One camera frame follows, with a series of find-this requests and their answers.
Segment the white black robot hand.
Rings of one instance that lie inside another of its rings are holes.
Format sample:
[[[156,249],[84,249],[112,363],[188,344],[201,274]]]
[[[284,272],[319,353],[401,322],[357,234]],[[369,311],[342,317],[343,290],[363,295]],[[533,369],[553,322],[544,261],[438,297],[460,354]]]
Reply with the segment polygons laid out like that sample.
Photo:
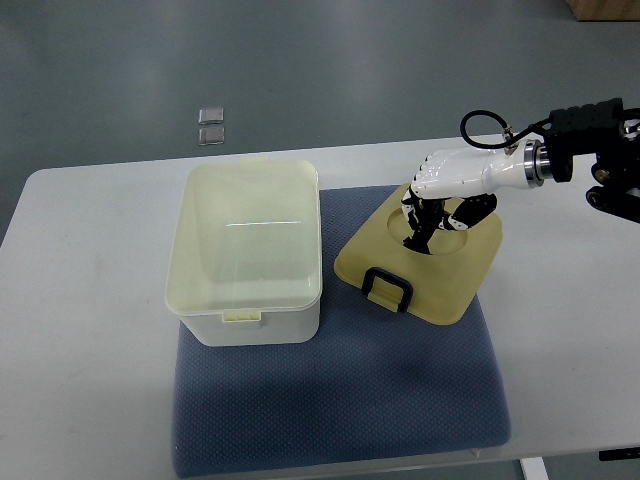
[[[498,188],[535,188],[551,176],[546,149],[538,140],[528,140],[511,153],[472,147],[436,151],[420,166],[402,197],[402,211],[412,230],[403,245],[428,254],[436,231],[466,231],[493,213]]]

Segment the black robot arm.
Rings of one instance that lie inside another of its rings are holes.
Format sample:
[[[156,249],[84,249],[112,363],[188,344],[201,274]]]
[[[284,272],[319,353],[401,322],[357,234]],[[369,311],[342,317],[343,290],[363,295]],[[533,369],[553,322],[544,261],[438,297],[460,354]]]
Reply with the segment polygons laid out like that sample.
[[[487,144],[472,139],[467,122],[476,116],[498,122],[503,141]],[[507,154],[514,153],[527,135],[541,136],[540,141],[529,140],[522,153],[525,178],[532,186],[546,179],[570,181],[574,158],[593,154],[591,175],[597,185],[586,192],[586,201],[601,212],[639,221],[639,110],[626,109],[620,98],[553,110],[517,134],[497,113],[474,110],[462,118],[460,133],[472,147],[503,149]]]

